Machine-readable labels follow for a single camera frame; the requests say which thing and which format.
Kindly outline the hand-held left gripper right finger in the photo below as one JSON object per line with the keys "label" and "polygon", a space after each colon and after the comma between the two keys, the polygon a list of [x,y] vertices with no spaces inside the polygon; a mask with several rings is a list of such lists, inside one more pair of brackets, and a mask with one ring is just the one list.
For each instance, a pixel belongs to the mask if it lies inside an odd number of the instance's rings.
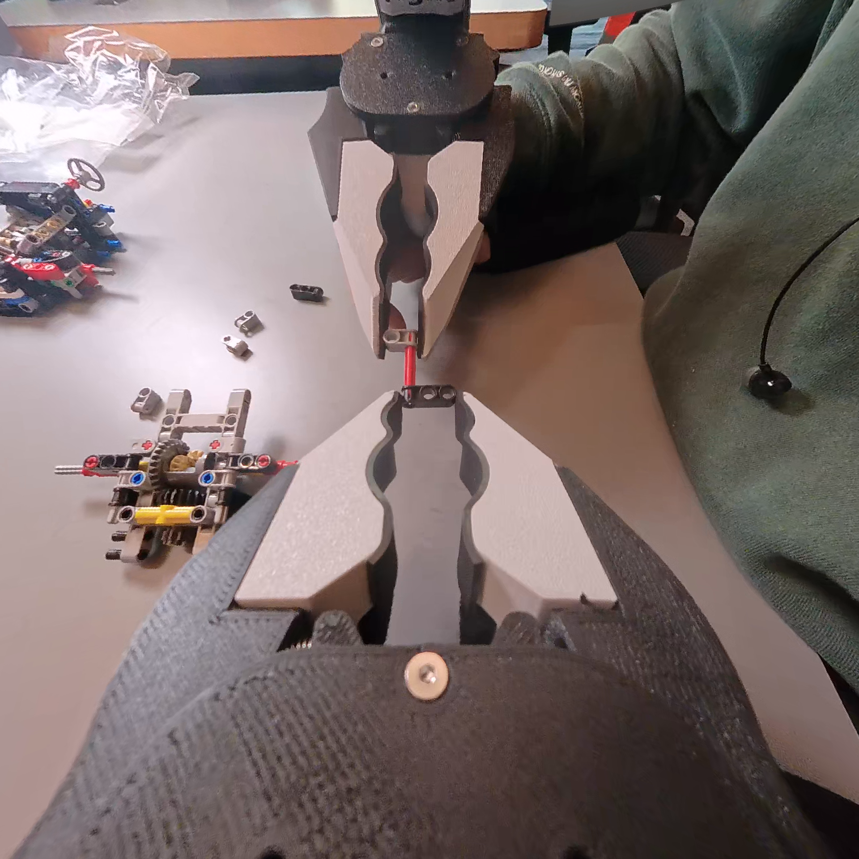
{"label": "hand-held left gripper right finger", "polygon": [[458,396],[459,639],[488,643],[511,613],[612,609],[617,595],[553,460],[470,393]]}

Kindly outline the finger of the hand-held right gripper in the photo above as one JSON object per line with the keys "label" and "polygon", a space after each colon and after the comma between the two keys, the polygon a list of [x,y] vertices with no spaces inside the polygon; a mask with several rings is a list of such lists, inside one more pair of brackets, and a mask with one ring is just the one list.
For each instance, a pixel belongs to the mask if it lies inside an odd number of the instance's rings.
{"label": "finger of the hand-held right gripper", "polygon": [[425,241],[429,264],[420,302],[421,358],[449,323],[482,241],[479,220],[484,145],[457,141],[432,156],[427,190],[435,220]]}
{"label": "finger of the hand-held right gripper", "polygon": [[334,232],[361,327],[377,358],[383,358],[380,263],[386,247],[381,206],[396,169],[393,157],[373,141],[345,141],[341,148],[338,215]]}

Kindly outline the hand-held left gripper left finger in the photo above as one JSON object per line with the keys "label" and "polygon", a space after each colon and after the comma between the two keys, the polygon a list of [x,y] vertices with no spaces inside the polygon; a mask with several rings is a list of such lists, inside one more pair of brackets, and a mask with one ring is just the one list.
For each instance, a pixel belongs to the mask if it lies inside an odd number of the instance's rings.
{"label": "hand-held left gripper left finger", "polygon": [[386,392],[304,456],[234,599],[245,609],[344,612],[388,635],[397,558],[391,505],[402,396]]}

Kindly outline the grey lego gearbox assembly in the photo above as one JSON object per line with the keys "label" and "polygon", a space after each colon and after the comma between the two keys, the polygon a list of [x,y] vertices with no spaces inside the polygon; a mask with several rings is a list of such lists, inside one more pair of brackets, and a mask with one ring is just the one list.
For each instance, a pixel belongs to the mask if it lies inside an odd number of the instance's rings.
{"label": "grey lego gearbox assembly", "polygon": [[199,413],[191,392],[173,390],[155,435],[118,454],[95,454],[57,466],[59,476],[110,478],[108,561],[145,565],[163,549],[200,553],[250,499],[248,481],[267,480],[296,461],[246,451],[249,389],[230,392],[224,408]]}

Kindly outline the black red lego chassis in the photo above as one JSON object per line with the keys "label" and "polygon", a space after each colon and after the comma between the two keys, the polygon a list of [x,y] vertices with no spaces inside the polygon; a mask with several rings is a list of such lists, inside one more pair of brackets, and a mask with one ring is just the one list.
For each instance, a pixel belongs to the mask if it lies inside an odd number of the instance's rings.
{"label": "black red lego chassis", "polygon": [[81,197],[101,192],[101,171],[82,158],[67,162],[63,182],[4,181],[1,203],[1,315],[45,314],[82,300],[113,275],[110,261],[125,251],[113,230],[112,206]]}

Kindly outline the person's right hand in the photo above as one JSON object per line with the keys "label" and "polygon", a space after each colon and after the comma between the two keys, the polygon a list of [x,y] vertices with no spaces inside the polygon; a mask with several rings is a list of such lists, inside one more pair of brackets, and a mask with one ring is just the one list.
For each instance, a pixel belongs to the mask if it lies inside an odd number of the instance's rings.
{"label": "person's right hand", "polygon": [[423,281],[427,275],[424,239],[408,227],[388,239],[387,278],[393,284]]}

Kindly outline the wooden table with orange edge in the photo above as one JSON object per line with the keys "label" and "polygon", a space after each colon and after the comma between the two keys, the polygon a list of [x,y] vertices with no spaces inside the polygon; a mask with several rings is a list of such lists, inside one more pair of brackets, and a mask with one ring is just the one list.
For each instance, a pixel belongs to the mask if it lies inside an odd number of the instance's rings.
{"label": "wooden table with orange edge", "polygon": [[334,56],[380,28],[372,1],[2,2],[2,19],[25,55],[55,59],[83,27],[115,30],[171,59]]}

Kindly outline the person's green hoodie torso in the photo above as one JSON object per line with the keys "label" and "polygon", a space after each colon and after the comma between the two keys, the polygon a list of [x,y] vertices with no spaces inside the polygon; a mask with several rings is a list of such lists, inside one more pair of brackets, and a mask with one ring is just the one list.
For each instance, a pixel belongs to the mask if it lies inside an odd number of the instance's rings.
{"label": "person's green hoodie torso", "polygon": [[857,216],[857,103],[784,102],[710,200],[643,338],[674,440],[737,564],[857,689],[857,227],[794,283],[767,355],[780,404],[744,377],[776,295]]}

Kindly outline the clear plastic bag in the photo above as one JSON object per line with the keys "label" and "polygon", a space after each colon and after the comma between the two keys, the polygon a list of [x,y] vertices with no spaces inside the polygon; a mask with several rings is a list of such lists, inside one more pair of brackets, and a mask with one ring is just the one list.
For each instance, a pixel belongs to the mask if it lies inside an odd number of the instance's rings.
{"label": "clear plastic bag", "polygon": [[164,49],[114,29],[82,27],[59,47],[59,62],[2,56],[2,180],[62,180],[69,160],[101,166],[199,80],[172,74]]}

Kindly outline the black hoodie drawstring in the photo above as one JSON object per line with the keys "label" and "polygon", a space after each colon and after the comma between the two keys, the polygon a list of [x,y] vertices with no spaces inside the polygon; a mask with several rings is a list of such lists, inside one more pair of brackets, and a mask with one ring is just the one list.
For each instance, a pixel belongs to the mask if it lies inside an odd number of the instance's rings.
{"label": "black hoodie drawstring", "polygon": [[786,283],[781,287],[774,301],[770,305],[765,324],[762,328],[759,347],[757,352],[757,363],[752,367],[746,378],[746,390],[755,399],[766,402],[781,400],[793,388],[789,376],[772,367],[767,360],[767,349],[770,332],[777,316],[778,310],[789,294],[795,282],[807,270],[807,268],[833,243],[839,240],[845,233],[852,230],[858,223],[858,216],[841,224],[834,233],[823,240],[791,273]]}

